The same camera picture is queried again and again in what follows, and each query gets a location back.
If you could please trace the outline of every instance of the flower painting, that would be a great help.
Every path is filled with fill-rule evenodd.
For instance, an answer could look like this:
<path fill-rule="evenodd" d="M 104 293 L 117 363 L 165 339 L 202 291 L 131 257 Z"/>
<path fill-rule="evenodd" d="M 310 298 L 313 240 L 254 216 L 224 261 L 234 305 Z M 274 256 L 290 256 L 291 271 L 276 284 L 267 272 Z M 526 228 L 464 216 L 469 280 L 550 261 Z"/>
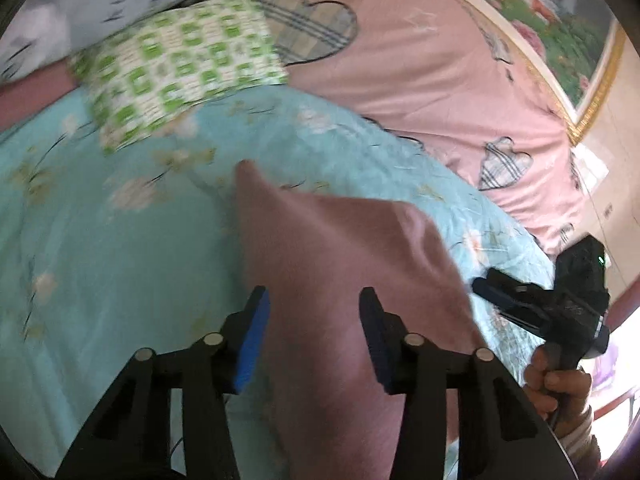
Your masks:
<path fill-rule="evenodd" d="M 532 59 L 533 65 L 538 62 L 543 77 L 553 79 L 552 89 L 577 124 L 604 79 L 614 44 L 620 47 L 624 40 L 608 5 L 604 0 L 484 1 L 488 10 L 476 6 L 478 10 L 537 54 L 540 59 Z"/>

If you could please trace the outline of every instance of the light blue bedsheet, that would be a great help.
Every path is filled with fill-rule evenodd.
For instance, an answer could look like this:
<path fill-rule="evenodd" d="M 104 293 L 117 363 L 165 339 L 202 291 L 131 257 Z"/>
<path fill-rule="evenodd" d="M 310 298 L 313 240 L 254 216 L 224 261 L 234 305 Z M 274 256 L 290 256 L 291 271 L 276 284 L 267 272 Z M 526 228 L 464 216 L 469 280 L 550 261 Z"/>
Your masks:
<path fill-rule="evenodd" d="M 534 239 L 478 191 L 319 98 L 249 89 L 201 106 L 174 136 L 109 156 L 85 99 L 76 90 L 0 134 L 0 424 L 46 474 L 137 348 L 184 348 L 243 307 L 233 169 L 244 158 L 279 185 L 414 203 L 464 280 L 496 266 L 552 283 Z M 537 340 L 484 301 L 473 308 L 520 379 Z M 258 373 L 228 404 L 244 480 L 286 474 L 263 419 L 267 396 Z"/>

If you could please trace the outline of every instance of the sleeve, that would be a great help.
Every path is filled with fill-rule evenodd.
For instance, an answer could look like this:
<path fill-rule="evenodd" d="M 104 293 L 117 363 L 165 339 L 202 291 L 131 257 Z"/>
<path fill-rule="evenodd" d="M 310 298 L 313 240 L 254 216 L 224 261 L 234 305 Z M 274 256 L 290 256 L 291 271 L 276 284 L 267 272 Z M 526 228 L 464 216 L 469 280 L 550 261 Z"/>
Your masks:
<path fill-rule="evenodd" d="M 582 424 L 560 439 L 580 480 L 591 480 L 600 468 L 600 447 L 596 437 L 591 434 L 592 425 L 593 410 L 589 408 Z"/>

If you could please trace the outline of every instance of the gold picture frame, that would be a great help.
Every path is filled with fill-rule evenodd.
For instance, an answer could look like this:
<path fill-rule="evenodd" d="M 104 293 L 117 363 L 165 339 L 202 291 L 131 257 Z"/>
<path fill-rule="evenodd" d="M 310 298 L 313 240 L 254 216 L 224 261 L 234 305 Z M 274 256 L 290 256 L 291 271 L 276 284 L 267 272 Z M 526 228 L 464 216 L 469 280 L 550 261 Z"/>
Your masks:
<path fill-rule="evenodd" d="M 559 111 L 566 121 L 567 134 L 572 145 L 579 144 L 596 119 L 616 77 L 626 41 L 626 34 L 622 26 L 612 16 L 600 59 L 588 80 L 588 88 L 581 96 L 580 102 L 574 104 L 545 60 L 522 37 L 514 25 L 498 12 L 495 8 L 495 1 L 492 1 L 491 4 L 487 0 L 464 1 L 492 22 L 509 43 L 524 56 L 532 74 L 546 83 L 556 98 Z"/>

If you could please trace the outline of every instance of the finger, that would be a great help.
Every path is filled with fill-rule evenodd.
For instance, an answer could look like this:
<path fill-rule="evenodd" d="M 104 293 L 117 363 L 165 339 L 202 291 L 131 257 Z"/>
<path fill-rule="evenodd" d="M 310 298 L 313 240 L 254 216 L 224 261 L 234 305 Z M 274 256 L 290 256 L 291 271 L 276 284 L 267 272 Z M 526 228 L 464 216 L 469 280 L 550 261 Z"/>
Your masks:
<path fill-rule="evenodd" d="M 546 396 L 537 392 L 536 390 L 532 390 L 529 386 L 525 385 L 524 393 L 529 397 L 529 400 L 535 407 L 537 412 L 542 413 L 551 413 L 556 410 L 558 407 L 558 401 L 553 397 Z"/>
<path fill-rule="evenodd" d="M 586 399 L 591 392 L 591 376 L 582 370 L 556 370 L 546 374 L 545 388 Z"/>
<path fill-rule="evenodd" d="M 584 414 L 589 407 L 588 399 L 571 397 L 569 402 L 562 407 L 562 420 L 574 420 Z"/>
<path fill-rule="evenodd" d="M 529 365 L 524 369 L 524 381 L 532 390 L 541 390 L 545 383 L 545 375 L 534 365 Z"/>
<path fill-rule="evenodd" d="M 549 359 L 546 355 L 545 347 L 539 346 L 531 356 L 531 365 L 540 372 L 545 372 L 549 365 Z"/>

